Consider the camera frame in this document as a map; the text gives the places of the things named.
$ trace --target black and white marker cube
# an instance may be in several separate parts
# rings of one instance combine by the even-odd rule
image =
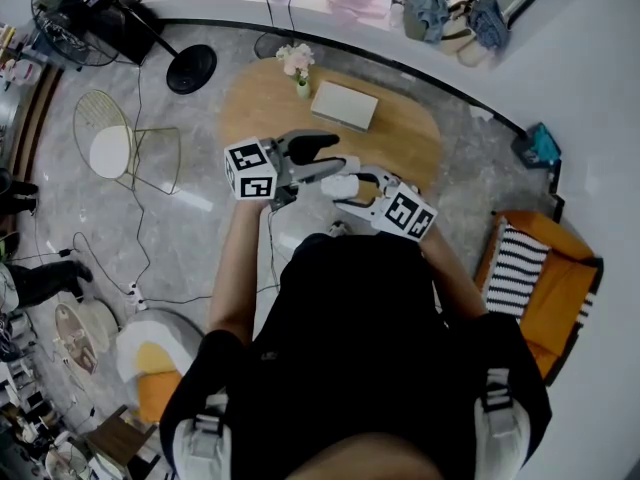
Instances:
[[[278,173],[258,139],[226,147],[224,165],[236,199],[273,199]]]
[[[374,229],[420,241],[438,215],[406,183],[401,183],[371,222]]]

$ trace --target black fan base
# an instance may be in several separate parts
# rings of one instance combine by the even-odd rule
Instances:
[[[210,46],[189,46],[171,61],[167,71],[167,85],[176,94],[196,92],[209,81],[217,64],[218,57]]]

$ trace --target white box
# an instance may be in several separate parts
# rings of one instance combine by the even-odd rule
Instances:
[[[322,82],[311,104],[311,113],[357,132],[366,132],[377,104],[377,98]]]

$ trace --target power strip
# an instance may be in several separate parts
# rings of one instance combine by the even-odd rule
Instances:
[[[147,303],[144,301],[142,292],[137,283],[129,283],[129,293],[127,294],[127,301],[132,306],[136,306],[137,311],[144,311],[149,309]]]

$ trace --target oval wooden table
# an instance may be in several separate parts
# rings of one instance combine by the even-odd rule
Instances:
[[[378,98],[366,133],[311,114],[311,102],[323,80]],[[416,184],[426,194],[438,174],[442,148],[433,117],[417,102],[398,93],[317,66],[311,68],[311,98],[300,99],[295,83],[275,58],[249,65],[233,81],[219,116],[224,146],[249,137],[278,137],[290,130],[315,128],[337,134],[340,143],[318,158],[355,155]]]

